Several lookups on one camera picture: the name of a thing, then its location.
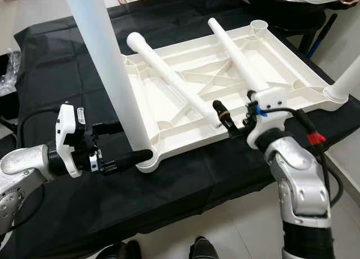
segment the white wall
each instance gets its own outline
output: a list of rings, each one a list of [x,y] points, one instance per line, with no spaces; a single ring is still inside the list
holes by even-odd
[[[360,5],[345,11],[328,11],[327,16],[334,12],[339,16],[313,61],[336,80],[360,54]],[[360,74],[359,87],[352,95],[360,99]],[[331,147],[327,154],[360,191],[360,130]]]

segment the black cable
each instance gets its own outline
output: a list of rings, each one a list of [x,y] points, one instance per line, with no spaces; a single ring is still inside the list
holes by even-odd
[[[30,213],[30,215],[28,217],[26,217],[22,221],[18,222],[17,224],[10,226],[8,232],[11,232],[11,231],[19,228],[20,226],[22,226],[23,224],[28,222],[32,217],[34,217],[34,215],[39,211],[41,205],[43,204],[44,199],[45,199],[45,187],[44,187],[44,184],[42,184],[41,185],[41,199],[40,199],[38,205],[36,206],[36,208]]]
[[[17,127],[17,147],[18,148],[24,148],[24,124],[25,122],[40,113],[45,113],[45,112],[55,112],[55,113],[59,113],[60,112],[60,108],[59,106],[56,107],[43,107],[40,109],[36,109],[34,111],[29,112],[28,114],[26,114],[21,121],[19,122],[19,125]]]
[[[292,113],[292,115],[296,118],[296,120],[298,120],[304,126],[304,128],[306,129],[308,134],[317,133],[315,126],[313,125],[313,123],[310,121],[310,119],[307,117],[307,115],[305,114],[305,112],[303,110],[294,110],[292,108],[280,107],[280,108],[261,110],[261,113],[272,113],[272,112],[279,112],[279,111],[286,111],[286,112]],[[320,164],[322,166],[322,172],[324,175],[324,184],[325,184],[325,188],[328,192],[328,196],[330,199],[330,207],[332,207],[339,201],[339,199],[343,195],[344,185],[343,185],[343,182],[341,181],[340,177],[332,169],[330,169],[329,166],[327,165],[323,144],[318,143],[314,146],[314,148],[317,150],[317,152],[320,156]],[[331,193],[330,193],[329,172],[334,176],[334,178],[339,186],[339,190],[333,199],[331,199]]]

